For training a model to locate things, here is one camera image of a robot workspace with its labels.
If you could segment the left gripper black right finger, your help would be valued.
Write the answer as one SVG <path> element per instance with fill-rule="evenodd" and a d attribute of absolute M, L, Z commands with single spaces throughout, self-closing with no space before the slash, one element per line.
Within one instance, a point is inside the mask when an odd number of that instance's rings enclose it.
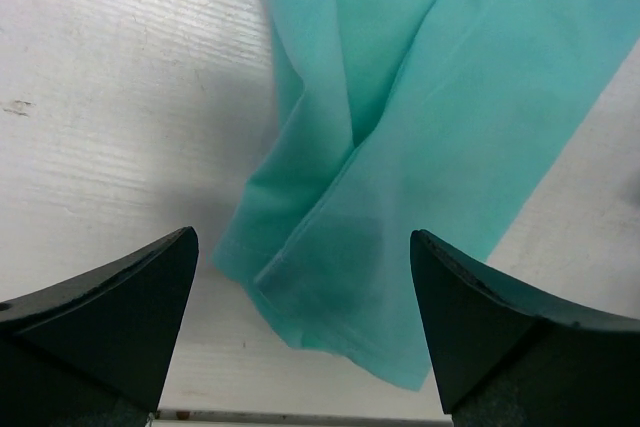
<path fill-rule="evenodd" d="M 635 426 L 639 323 L 551 295 L 425 230 L 410 262 L 443 411 L 457 426 Z"/>

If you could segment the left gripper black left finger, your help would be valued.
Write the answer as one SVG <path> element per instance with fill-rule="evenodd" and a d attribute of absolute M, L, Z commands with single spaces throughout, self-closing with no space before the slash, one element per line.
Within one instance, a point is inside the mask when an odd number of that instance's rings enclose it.
<path fill-rule="evenodd" d="M 197 234 L 184 227 L 2 302 L 2 425 L 149 425 L 198 256 Z"/>

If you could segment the teal t shirt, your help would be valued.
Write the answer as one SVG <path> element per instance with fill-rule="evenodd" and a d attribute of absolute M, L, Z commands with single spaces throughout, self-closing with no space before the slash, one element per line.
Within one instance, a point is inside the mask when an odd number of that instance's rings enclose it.
<path fill-rule="evenodd" d="M 409 239 L 485 259 L 639 37 L 639 0 L 264 0 L 279 133 L 213 263 L 290 347 L 419 390 Z"/>

